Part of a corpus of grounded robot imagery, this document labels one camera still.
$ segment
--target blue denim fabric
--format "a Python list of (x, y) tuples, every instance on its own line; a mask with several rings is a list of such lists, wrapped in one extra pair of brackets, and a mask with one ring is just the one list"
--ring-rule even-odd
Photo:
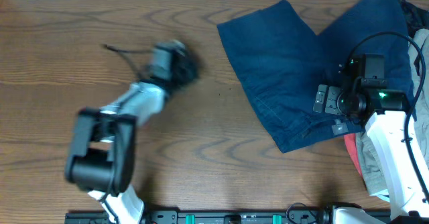
[[(218, 25), (228, 59), (247, 98), (278, 148), (289, 152), (337, 137), (335, 119), (313, 112), (319, 84), (340, 86), (339, 64), (363, 38), (382, 31), (407, 35), (397, 0), (362, 0), (317, 36), (287, 1)], [(412, 80), (408, 43), (396, 36), (380, 36), (357, 53), (385, 55), (389, 88), (408, 93)], [(348, 133), (360, 126), (346, 121)]]

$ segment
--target wooden table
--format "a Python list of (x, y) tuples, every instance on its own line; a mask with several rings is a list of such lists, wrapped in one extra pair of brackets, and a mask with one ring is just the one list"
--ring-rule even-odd
[[(0, 8), (0, 223), (62, 223), (100, 205), (64, 180), (76, 112), (124, 93), (133, 74), (100, 47), (179, 39), (200, 79), (138, 132), (133, 185), (181, 209), (285, 209), (370, 198), (343, 139), (281, 154), (256, 118), (216, 24), (279, 0), (4, 0)], [(358, 0), (288, 0), (316, 32)], [(409, 0), (429, 9), (429, 0)], [(135, 58), (145, 64), (150, 55)]]

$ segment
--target black wire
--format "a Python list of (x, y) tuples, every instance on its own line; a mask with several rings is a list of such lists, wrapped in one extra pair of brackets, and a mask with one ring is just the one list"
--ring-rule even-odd
[[(289, 211), (290, 211), (290, 209), (292, 208), (292, 207), (294, 207), (295, 205), (302, 205), (303, 207), (307, 207), (306, 205), (304, 205), (303, 203), (294, 203), (294, 204), (292, 204), (292, 205), (290, 205), (289, 206), (289, 208), (286, 210), (286, 218), (292, 223), (292, 224), (297, 224), (295, 221), (293, 221), (293, 220), (291, 220), (290, 219), (290, 217), (289, 217)], [(317, 217), (316, 217), (316, 215), (312, 212), (312, 211), (310, 211), (310, 210), (307, 210), (315, 219), (316, 219), (316, 221), (315, 222), (313, 222), (313, 223), (316, 223), (317, 222)]]
[(128, 57), (126, 54), (127, 53), (137, 53), (137, 52), (144, 52), (146, 53), (147, 50), (145, 51), (131, 51), (131, 50), (120, 50), (117, 49), (113, 46), (109, 46), (106, 44), (103, 44), (103, 47), (105, 49), (108, 49), (110, 51), (116, 52), (120, 57), (122, 57), (122, 59), (124, 59), (124, 61), (126, 61), (126, 63), (128, 64), (128, 66), (131, 68), (131, 70), (134, 72), (135, 76), (137, 77), (138, 80), (143, 80), (144, 77), (143, 75), (140, 73), (140, 70), (138, 69), (138, 67), (136, 67), (136, 65), (134, 64), (134, 62), (132, 61), (132, 59), (130, 59), (130, 57)]
[[(117, 135), (118, 137), (121, 138), (121, 141), (119, 143), (122, 143), (122, 134), (121, 134), (121, 130), (116, 126), (116, 130), (117, 130)], [(111, 179), (109, 181), (109, 185), (107, 187), (107, 191), (105, 192), (105, 194), (103, 195), (103, 197), (101, 197), (101, 199), (99, 200), (99, 202), (101, 204), (104, 204), (107, 208), (107, 210), (112, 214), (112, 216), (115, 218), (115, 223), (119, 224), (119, 218), (116, 215), (116, 213), (112, 210), (112, 208), (110, 207), (110, 205), (106, 202), (106, 198), (108, 197), (109, 194), (112, 193), (113, 190), (113, 181), (115, 179), (115, 173), (116, 173), (116, 153), (117, 153), (117, 142), (113, 143), (112, 149), (113, 149), (113, 164), (112, 164), (112, 176)]]
[(424, 183), (422, 174), (420, 173), (418, 166), (417, 166), (417, 162), (416, 159), (414, 157), (413, 151), (411, 149), (411, 143), (410, 143), (410, 136), (408, 134), (408, 125), (410, 124), (410, 118), (414, 112), (414, 109), (416, 108), (416, 103), (417, 103), (417, 99), (420, 96), (420, 93), (422, 92), (423, 89), (423, 84), (424, 84), (424, 79), (426, 78), (426, 63), (424, 61), (424, 57), (423, 57), (423, 53), (420, 50), (420, 47), (418, 47), (417, 43), (415, 43), (415, 41), (413, 41), (413, 39), (411, 39), (409, 36), (405, 36), (401, 33), (398, 32), (379, 32), (376, 34), (373, 34), (372, 36), (368, 36), (365, 39), (363, 39), (359, 44), (357, 44), (350, 52), (349, 57), (347, 58), (347, 64), (350, 62), (351, 57), (353, 56), (353, 54), (355, 53), (356, 49), (363, 44), (363, 42), (366, 42), (367, 40), (377, 37), (377, 36), (381, 36), (381, 35), (395, 35), (395, 36), (399, 36), (405, 40), (407, 40), (411, 45), (413, 45), (413, 47), (415, 47), (415, 49), (417, 50), (418, 53), (418, 57), (420, 57), (420, 64), (422, 65), (421, 69), (422, 69), (422, 75), (420, 76), (420, 84), (418, 85), (417, 88), (417, 92), (416, 92), (416, 96), (414, 96), (414, 101), (411, 104), (410, 110), (406, 113), (406, 118), (405, 118), (405, 123), (404, 123), (404, 141), (406, 143), (406, 147), (407, 147), (407, 151), (408, 151), (408, 156), (410, 157), (411, 160), (411, 164), (413, 166), (414, 172), (416, 173), (418, 182), (420, 183), (420, 186), (422, 187), (424, 196), (426, 198), (425, 202), (429, 203), (429, 191), (428, 188), (426, 187), (426, 184)]
[(358, 82), (359, 82), (359, 80), (361, 80), (362, 78), (363, 78), (362, 76), (358, 76), (358, 77), (355, 79), (355, 81), (353, 82), (352, 90), (351, 90), (351, 92), (352, 92), (352, 93), (356, 93), (357, 83), (358, 83)]
[(122, 50), (118, 49), (114, 46), (110, 46), (108, 44), (103, 44), (103, 47), (111, 50), (113, 52), (120, 52), (120, 53), (126, 53), (126, 54), (150, 54), (152, 53), (152, 50)]

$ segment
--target green connector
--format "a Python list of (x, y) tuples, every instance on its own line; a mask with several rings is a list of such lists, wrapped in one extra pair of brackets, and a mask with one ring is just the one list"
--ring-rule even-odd
[(282, 224), (282, 216), (273, 215), (273, 224)]
[(195, 224), (195, 216), (186, 215), (186, 224)]

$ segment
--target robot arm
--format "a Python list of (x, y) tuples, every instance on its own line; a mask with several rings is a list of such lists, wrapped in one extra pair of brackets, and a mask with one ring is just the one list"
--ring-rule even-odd
[[(413, 107), (403, 92), (387, 89), (383, 66), (384, 58), (380, 55), (365, 54), (351, 59), (343, 70), (346, 76), (351, 77), (351, 87), (349, 85), (340, 89), (320, 85), (314, 110), (345, 116), (365, 128), (375, 146), (385, 176), (391, 220), (412, 216), (427, 218), (429, 205), (422, 190), (424, 185), (418, 180), (405, 143), (410, 142), (411, 155), (416, 160), (418, 172), (423, 181), (429, 183), (429, 170), (417, 143), (414, 120), (408, 119), (407, 115), (411, 114)], [(404, 123), (407, 122), (405, 126), (408, 134), (405, 136), (409, 138), (404, 139)], [(354, 207), (332, 210), (332, 222), (379, 223), (360, 208)]]
[[(168, 97), (197, 77), (195, 62), (180, 42), (160, 43), (148, 79), (140, 79), (113, 103), (79, 112), (65, 168), (67, 181), (98, 200), (112, 223), (141, 223), (144, 204), (130, 185), (135, 132)], [(109, 144), (108, 151), (91, 142)]]

